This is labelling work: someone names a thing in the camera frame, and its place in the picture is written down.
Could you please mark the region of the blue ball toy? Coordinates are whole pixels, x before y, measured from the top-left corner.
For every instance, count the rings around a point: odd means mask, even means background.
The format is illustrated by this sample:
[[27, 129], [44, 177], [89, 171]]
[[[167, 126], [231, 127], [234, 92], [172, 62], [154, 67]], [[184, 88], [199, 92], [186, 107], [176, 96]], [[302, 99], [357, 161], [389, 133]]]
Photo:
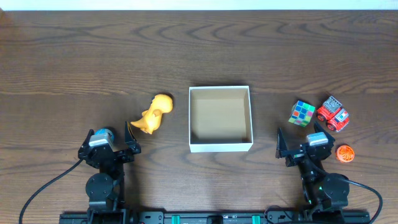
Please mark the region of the blue ball toy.
[[95, 132], [95, 136], [100, 139], [105, 139], [107, 142], [114, 142], [114, 133], [108, 128], [102, 128]]

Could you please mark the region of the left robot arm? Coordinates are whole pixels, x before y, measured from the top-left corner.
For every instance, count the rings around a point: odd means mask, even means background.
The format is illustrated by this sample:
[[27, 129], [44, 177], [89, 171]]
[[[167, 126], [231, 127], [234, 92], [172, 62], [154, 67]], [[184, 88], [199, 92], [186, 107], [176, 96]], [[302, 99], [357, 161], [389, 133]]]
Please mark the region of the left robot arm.
[[134, 219], [124, 206], [124, 164], [132, 162], [141, 147], [129, 123], [125, 123], [124, 142], [127, 148], [115, 151], [111, 130], [91, 129], [79, 148], [78, 158], [99, 170], [85, 186], [89, 207], [83, 223], [130, 223]]

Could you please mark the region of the orange ridged round toy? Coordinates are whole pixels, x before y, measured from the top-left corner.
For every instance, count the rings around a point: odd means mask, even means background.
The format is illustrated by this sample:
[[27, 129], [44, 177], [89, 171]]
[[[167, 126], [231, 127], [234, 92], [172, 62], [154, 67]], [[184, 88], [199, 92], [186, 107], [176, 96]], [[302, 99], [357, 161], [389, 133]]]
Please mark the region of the orange ridged round toy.
[[336, 159], [340, 162], [351, 162], [355, 157], [354, 149], [349, 145], [341, 145], [337, 148]]

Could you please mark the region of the multicolour puzzle cube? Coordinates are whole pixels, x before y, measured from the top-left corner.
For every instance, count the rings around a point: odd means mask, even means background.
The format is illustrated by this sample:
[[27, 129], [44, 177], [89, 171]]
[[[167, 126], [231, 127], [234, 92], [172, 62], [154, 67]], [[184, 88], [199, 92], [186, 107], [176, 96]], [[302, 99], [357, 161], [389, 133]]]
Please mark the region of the multicolour puzzle cube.
[[296, 102], [292, 107], [288, 122], [301, 127], [306, 127], [310, 123], [314, 112], [314, 106], [298, 100], [298, 102]]

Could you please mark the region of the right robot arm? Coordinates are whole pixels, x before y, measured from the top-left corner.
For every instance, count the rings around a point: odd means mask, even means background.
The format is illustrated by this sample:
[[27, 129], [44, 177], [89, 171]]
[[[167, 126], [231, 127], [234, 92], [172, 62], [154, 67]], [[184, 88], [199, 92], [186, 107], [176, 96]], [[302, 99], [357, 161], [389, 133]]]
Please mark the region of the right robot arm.
[[275, 157], [285, 159], [287, 167], [298, 167], [303, 195], [308, 203], [303, 210], [295, 212], [293, 222], [329, 223], [343, 222], [343, 207], [348, 205], [349, 183], [342, 174], [324, 170], [322, 161], [331, 155], [335, 138], [318, 123], [315, 132], [297, 149], [289, 149], [282, 130], [277, 130]]

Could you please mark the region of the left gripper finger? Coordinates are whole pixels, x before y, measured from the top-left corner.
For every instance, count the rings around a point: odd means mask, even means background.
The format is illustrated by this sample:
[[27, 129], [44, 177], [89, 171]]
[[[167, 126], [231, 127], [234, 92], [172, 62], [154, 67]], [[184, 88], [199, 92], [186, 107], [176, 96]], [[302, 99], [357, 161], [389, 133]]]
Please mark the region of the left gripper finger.
[[93, 129], [90, 129], [90, 130], [88, 131], [88, 134], [87, 134], [85, 140], [83, 141], [83, 144], [81, 145], [82, 147], [88, 147], [88, 146], [89, 146], [90, 137], [91, 137], [92, 135], [94, 135], [94, 133], [95, 133], [95, 132], [94, 132]]
[[130, 124], [126, 121], [125, 122], [125, 135], [124, 135], [124, 142], [128, 145], [131, 149], [136, 148], [136, 139], [131, 131]]

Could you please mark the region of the orange dinosaur toy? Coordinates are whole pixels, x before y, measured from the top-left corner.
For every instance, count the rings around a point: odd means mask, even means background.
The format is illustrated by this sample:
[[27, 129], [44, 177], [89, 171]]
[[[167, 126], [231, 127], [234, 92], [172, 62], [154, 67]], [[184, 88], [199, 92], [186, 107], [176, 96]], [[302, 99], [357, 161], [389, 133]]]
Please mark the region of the orange dinosaur toy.
[[160, 127], [163, 114], [172, 110], [172, 98], [165, 94], [158, 94], [153, 97], [149, 109], [141, 113], [142, 118], [138, 121], [131, 121], [130, 124], [146, 134], [152, 134]]

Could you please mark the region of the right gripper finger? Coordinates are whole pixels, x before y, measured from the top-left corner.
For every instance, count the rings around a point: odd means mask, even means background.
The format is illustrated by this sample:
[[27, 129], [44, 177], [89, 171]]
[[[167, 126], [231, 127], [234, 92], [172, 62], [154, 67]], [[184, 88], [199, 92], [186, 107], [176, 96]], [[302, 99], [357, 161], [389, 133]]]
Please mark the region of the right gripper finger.
[[282, 152], [287, 150], [286, 141], [284, 139], [281, 128], [277, 130], [277, 147], [276, 152]]
[[319, 140], [330, 140], [331, 135], [317, 122], [314, 122], [315, 137]]

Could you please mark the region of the red toy fire truck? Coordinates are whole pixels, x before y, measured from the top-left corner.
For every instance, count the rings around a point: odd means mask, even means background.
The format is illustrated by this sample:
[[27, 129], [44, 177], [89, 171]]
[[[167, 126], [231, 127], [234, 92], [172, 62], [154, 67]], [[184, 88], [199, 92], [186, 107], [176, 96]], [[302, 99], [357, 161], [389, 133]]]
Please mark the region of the red toy fire truck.
[[317, 109], [317, 118], [320, 121], [325, 121], [327, 128], [335, 132], [340, 132], [349, 123], [349, 113], [333, 96], [330, 96]]

